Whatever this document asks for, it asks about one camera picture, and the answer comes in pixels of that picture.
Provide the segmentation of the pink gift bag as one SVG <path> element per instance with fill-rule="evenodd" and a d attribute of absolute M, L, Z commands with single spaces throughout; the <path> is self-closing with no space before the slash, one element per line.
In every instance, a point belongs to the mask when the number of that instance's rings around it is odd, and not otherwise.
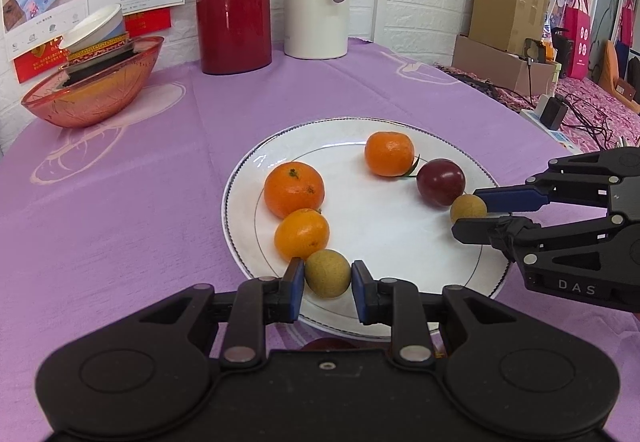
<path fill-rule="evenodd" d="M 564 28 L 566 37 L 573 42 L 566 74 L 582 80 L 588 74 L 591 18 L 588 0 L 570 0 L 565 6 Z"/>

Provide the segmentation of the large orange tangerine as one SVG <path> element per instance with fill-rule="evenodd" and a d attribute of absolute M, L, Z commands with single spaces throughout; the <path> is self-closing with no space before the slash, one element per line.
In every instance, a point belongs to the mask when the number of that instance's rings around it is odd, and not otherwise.
<path fill-rule="evenodd" d="M 320 173 L 305 163 L 279 165 L 270 171 L 264 184 L 265 204 L 280 219 L 295 210 L 319 209 L 325 196 Z"/>

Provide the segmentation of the orange tangerine with leaf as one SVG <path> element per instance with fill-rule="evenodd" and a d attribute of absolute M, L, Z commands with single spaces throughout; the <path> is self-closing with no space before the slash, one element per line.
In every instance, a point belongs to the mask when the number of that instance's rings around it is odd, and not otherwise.
<path fill-rule="evenodd" d="M 404 133 L 377 131 L 364 146 L 364 160 L 371 173 L 383 178 L 413 177 L 420 156 Z"/>

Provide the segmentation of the red thermos jug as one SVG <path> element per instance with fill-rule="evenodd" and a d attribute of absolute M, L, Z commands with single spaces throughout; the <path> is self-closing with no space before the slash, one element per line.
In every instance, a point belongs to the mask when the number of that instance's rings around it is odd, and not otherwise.
<path fill-rule="evenodd" d="M 229 75 L 271 63 L 270 0 L 196 0 L 202 72 Z"/>

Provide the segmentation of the red paper sign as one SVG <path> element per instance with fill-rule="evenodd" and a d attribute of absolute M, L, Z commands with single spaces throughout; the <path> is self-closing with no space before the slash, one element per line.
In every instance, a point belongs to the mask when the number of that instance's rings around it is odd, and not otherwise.
<path fill-rule="evenodd" d="M 36 76 L 62 65 L 68 56 L 76 54 L 78 50 L 102 43 L 104 40 L 118 38 L 125 34 L 129 38 L 134 38 L 156 31 L 163 31 L 166 28 L 171 28 L 170 9 L 162 8 L 128 14 L 128 16 L 122 18 L 122 24 L 117 28 L 113 28 L 110 34 L 99 31 L 98 37 L 88 38 L 84 44 L 62 48 L 60 46 L 62 38 L 56 37 L 31 51 L 25 52 L 13 61 L 17 81 L 23 84 L 27 80 L 32 80 Z"/>

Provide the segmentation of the small orange tangerine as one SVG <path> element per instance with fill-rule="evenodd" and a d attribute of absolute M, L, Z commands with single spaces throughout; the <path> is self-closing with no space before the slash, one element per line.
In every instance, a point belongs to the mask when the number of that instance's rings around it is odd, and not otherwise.
<path fill-rule="evenodd" d="M 306 260 L 329 244 L 330 226 L 317 210 L 303 208 L 286 216 L 277 227 L 273 244 L 281 258 Z"/>

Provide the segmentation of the orange glass bowl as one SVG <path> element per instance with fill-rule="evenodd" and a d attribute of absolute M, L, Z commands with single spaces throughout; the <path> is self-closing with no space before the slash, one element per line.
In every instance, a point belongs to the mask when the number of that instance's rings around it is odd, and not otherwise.
<path fill-rule="evenodd" d="M 32 87 L 21 105 L 35 117 L 62 128 L 101 123 L 137 98 L 163 43 L 162 36 L 136 37 L 99 58 L 65 66 Z"/>

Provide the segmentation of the purple tablecloth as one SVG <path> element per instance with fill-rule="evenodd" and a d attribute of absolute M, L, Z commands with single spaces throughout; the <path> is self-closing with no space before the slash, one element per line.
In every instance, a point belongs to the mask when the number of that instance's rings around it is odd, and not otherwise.
<path fill-rule="evenodd" d="M 238 286 L 221 224 L 233 168 L 274 133 L 329 117 L 429 131 L 501 184 L 563 154 L 502 104 L 363 42 L 329 62 L 275 54 L 238 76 L 158 70 L 102 127 L 34 121 L 1 162 L 2 439 L 48 435 L 34 380 L 62 344 L 198 282 Z"/>

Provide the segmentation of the dark red plum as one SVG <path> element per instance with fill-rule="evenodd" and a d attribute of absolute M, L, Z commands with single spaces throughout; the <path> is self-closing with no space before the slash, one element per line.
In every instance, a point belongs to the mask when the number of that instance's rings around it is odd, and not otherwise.
<path fill-rule="evenodd" d="M 345 339 L 331 337 L 312 340 L 300 348 L 302 351 L 340 351 L 352 349 L 357 349 L 356 344 Z"/>

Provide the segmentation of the upper cardboard box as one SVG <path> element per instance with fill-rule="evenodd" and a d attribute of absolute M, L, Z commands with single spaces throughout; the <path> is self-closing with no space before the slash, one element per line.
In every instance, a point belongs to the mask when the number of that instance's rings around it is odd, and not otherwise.
<path fill-rule="evenodd" d="M 510 54 L 539 42 L 550 0 L 474 0 L 469 39 Z"/>

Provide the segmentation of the brown longan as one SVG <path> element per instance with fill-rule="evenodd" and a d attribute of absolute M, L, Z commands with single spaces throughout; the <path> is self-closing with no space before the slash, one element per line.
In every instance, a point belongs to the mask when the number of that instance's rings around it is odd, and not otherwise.
<path fill-rule="evenodd" d="M 474 194 L 458 196 L 449 208 L 449 216 L 452 223 L 465 218 L 484 218 L 487 214 L 488 210 L 485 202 Z"/>
<path fill-rule="evenodd" d="M 342 254 L 332 249 L 322 249 L 307 258 L 305 279 L 318 297 L 333 299 L 347 291 L 352 279 L 352 269 Z"/>

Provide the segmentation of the lower cardboard box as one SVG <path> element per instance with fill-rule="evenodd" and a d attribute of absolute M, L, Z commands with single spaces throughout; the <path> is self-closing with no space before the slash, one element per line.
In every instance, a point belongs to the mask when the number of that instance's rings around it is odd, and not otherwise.
<path fill-rule="evenodd" d="M 463 35 L 456 37 L 451 66 L 522 96 L 549 95 L 558 81 L 553 64 L 534 62 L 528 65 L 514 54 L 474 42 Z"/>

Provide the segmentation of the black power adapter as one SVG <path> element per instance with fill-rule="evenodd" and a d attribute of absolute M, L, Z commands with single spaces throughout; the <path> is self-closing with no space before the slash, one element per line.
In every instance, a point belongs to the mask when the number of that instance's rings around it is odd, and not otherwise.
<path fill-rule="evenodd" d="M 558 130 L 567 113 L 568 106 L 561 97 L 541 97 L 538 101 L 537 113 L 539 121 L 549 130 Z"/>

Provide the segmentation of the cardboard box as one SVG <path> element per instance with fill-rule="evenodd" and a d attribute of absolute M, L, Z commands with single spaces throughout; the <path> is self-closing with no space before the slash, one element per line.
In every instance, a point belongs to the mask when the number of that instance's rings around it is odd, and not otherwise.
<path fill-rule="evenodd" d="M 539 42 L 550 0 L 474 0 L 469 39 L 510 54 Z"/>
<path fill-rule="evenodd" d="M 474 42 L 463 35 L 456 37 L 451 66 L 522 96 L 549 95 L 558 81 L 553 64 L 534 62 L 528 65 L 514 54 Z"/>

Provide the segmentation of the stacked bowls and cups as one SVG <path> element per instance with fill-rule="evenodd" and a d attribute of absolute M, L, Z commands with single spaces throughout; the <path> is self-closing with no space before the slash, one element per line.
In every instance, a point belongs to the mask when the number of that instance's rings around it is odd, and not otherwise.
<path fill-rule="evenodd" d="M 125 28 L 122 6 L 104 6 L 85 17 L 62 38 L 66 55 L 64 86 L 85 80 L 134 55 L 134 45 Z"/>

